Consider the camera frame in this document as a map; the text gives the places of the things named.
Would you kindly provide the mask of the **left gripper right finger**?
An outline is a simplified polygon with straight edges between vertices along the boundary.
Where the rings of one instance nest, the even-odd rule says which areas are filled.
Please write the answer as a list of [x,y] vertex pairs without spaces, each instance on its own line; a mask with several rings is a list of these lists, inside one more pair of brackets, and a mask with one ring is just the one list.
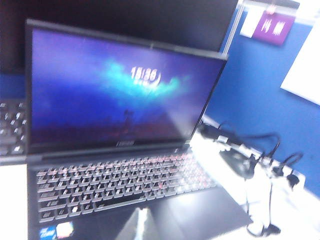
[[145,220],[145,239],[163,239],[163,216],[160,212],[152,208],[147,209],[147,215]]

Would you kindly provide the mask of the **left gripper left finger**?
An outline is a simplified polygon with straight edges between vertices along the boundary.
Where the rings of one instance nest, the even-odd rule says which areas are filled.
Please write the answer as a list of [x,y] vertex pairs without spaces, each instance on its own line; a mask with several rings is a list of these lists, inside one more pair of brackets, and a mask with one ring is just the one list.
[[145,209],[136,208],[117,235],[118,240],[143,240],[145,232]]

